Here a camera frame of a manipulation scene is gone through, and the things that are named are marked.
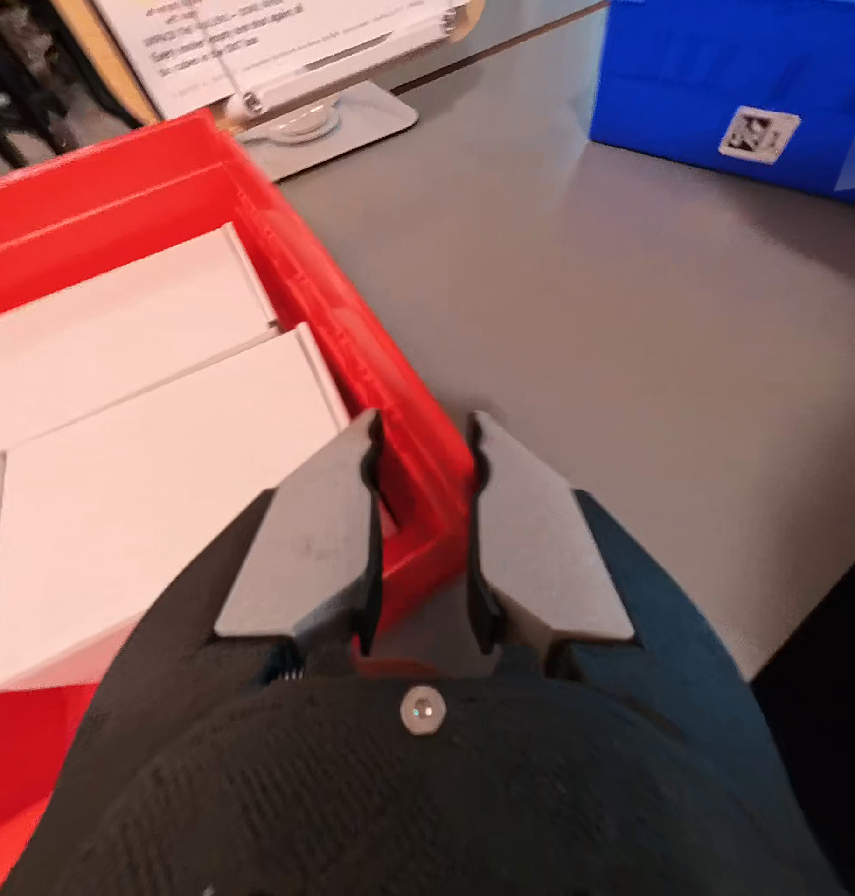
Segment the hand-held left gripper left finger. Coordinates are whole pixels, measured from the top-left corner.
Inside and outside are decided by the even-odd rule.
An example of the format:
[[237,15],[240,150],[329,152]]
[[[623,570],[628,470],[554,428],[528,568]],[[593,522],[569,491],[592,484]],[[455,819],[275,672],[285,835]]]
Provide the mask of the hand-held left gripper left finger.
[[277,636],[305,655],[358,639],[382,611],[380,412],[368,409],[275,489],[214,624],[223,638]]

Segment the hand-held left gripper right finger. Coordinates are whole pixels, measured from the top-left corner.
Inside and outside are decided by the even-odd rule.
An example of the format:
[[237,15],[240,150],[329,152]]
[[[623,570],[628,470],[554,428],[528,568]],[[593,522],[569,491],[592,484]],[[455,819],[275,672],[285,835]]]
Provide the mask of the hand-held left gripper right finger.
[[549,663],[563,644],[624,645],[635,628],[569,481],[485,411],[474,462],[466,607],[484,655],[507,644]]

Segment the white cardboard mailer box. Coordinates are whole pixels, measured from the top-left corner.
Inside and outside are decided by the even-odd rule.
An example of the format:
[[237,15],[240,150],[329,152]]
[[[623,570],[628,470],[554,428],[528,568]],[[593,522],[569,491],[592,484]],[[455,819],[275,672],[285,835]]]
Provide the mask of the white cardboard mailer box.
[[0,691],[97,680],[165,588],[350,422],[306,323],[0,453]]
[[0,453],[277,327],[233,224],[0,314]]

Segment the red plastic bin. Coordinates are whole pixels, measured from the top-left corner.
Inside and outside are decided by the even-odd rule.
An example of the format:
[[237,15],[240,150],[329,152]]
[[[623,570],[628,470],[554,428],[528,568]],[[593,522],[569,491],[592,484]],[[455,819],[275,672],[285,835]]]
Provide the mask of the red plastic bin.
[[[0,177],[0,314],[227,223],[277,318],[264,339],[229,356],[306,323],[350,422],[368,409],[381,413],[379,486],[393,521],[383,543],[384,628],[463,569],[473,464],[451,420],[329,253],[209,113]],[[48,806],[82,715],[126,637],[95,681],[0,691],[0,886]]]

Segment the blue plastic bin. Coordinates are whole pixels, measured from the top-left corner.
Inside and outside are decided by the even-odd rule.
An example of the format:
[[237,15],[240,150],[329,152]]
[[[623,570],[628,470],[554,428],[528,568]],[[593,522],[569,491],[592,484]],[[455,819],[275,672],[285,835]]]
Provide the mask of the blue plastic bin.
[[590,140],[855,205],[855,2],[611,2]]

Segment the printed instruction sheet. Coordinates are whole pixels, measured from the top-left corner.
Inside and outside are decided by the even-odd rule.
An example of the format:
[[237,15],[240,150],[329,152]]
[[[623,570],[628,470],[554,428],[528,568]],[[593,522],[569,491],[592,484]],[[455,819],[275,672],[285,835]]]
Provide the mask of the printed instruction sheet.
[[[221,101],[237,125],[330,92],[366,68],[441,42],[444,1],[95,2],[166,120]],[[211,51],[261,99],[243,114]]]

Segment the instruction sheet on stand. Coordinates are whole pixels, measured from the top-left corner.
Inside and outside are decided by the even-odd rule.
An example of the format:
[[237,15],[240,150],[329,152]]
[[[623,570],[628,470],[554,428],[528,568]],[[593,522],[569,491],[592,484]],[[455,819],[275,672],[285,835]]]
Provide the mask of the instruction sheet on stand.
[[[486,4],[485,1],[471,1],[457,7],[452,14],[452,30],[447,38],[439,43],[372,65],[362,73],[338,81],[330,88],[330,92],[340,91],[363,81],[382,79],[399,66],[420,59],[441,46],[461,42],[477,27]],[[62,20],[66,35],[75,40],[79,59],[90,65],[108,93],[138,122],[138,126],[153,126],[165,121],[166,118],[144,89],[139,76],[134,72],[130,61],[94,3],[52,1],[51,6]]]

